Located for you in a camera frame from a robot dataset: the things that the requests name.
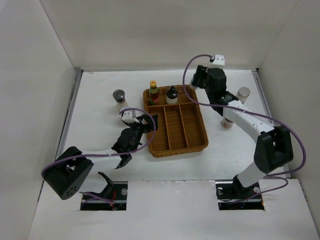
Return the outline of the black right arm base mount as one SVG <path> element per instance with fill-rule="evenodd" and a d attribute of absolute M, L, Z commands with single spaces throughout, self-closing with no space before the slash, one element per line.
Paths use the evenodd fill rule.
<path fill-rule="evenodd" d="M 216 181 L 216 196 L 220 211 L 264 210 L 264 201 L 261 195 L 260 184 L 256 182 L 239 192 L 232 180 Z"/>

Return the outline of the black cap white bottle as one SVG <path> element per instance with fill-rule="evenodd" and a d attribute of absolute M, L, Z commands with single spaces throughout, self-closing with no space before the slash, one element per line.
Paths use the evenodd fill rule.
<path fill-rule="evenodd" d="M 166 92 L 166 103 L 173 105 L 178 103 L 178 90 L 175 86 L 171 86 Z"/>

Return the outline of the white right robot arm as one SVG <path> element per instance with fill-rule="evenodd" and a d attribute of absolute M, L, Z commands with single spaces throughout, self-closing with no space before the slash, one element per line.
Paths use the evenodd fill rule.
<path fill-rule="evenodd" d="M 237 198 L 245 197 L 260 179 L 293 160 L 290 131 L 249 114 L 239 98 L 227 91 L 227 77 L 221 68 L 198 65 L 190 86 L 205 90 L 212 109 L 255 142 L 253 162 L 232 180 L 231 193 Z"/>

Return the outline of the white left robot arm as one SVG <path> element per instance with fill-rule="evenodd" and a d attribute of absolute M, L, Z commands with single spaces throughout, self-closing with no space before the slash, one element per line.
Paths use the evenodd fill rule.
<path fill-rule="evenodd" d="M 53 163 L 41 172 L 43 180 L 62 199 L 67 200 L 80 192 L 92 200 L 111 204 L 112 180 L 105 174 L 125 167 L 133 153 L 142 150 L 143 134 L 155 133 L 158 129 L 158 115 L 144 112 L 136 116 L 136 109 L 129 108 L 120 112 L 126 124 L 115 144 L 102 151 L 81 151 L 69 147 Z"/>

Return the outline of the dark lid spice jar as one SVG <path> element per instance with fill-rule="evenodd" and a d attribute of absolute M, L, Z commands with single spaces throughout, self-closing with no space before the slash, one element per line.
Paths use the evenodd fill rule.
<path fill-rule="evenodd" d="M 116 101 L 117 110 L 120 111 L 122 108 L 127 107 L 128 103 L 125 98 L 125 91 L 117 89 L 112 93 L 114 100 Z"/>

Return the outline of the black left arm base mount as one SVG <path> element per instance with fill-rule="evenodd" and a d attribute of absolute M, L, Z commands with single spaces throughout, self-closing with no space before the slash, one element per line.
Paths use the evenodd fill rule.
<path fill-rule="evenodd" d="M 103 189 L 83 194 L 81 211 L 125 211 L 127 209 L 127 181 L 112 181 L 105 173 L 98 172 L 104 178 Z"/>

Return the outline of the yellow cap red sauce bottle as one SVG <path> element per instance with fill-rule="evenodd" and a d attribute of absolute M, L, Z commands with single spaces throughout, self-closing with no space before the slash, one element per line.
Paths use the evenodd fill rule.
<path fill-rule="evenodd" d="M 151 106 L 159 105 L 159 91 L 155 80 L 149 83 L 149 102 Z"/>

